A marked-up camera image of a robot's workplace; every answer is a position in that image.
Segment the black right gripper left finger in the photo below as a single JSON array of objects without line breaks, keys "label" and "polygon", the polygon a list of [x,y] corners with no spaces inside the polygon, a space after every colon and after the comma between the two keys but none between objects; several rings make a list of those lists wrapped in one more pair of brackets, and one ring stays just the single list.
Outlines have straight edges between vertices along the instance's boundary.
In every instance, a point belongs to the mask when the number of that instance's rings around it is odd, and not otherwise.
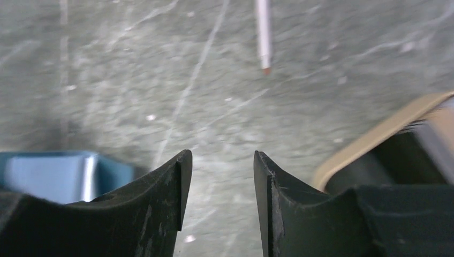
[{"label": "black right gripper left finger", "polygon": [[183,150],[90,202],[1,192],[1,256],[172,256],[192,177]]}]

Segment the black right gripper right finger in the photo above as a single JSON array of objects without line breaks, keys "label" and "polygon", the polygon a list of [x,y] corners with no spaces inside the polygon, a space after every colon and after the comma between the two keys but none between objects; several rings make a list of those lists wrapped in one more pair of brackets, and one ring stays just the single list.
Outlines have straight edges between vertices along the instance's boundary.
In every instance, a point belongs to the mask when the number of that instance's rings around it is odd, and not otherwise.
[{"label": "black right gripper right finger", "polygon": [[356,186],[325,194],[254,154],[264,256],[453,256],[453,187]]}]

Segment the blue leather card holder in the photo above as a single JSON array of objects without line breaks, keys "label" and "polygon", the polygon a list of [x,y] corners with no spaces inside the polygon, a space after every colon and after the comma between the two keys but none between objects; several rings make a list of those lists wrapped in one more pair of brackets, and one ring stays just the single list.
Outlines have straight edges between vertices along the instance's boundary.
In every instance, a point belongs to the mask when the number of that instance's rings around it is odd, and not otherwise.
[{"label": "blue leather card holder", "polygon": [[130,183],[134,167],[91,151],[2,152],[1,187],[67,204]]}]

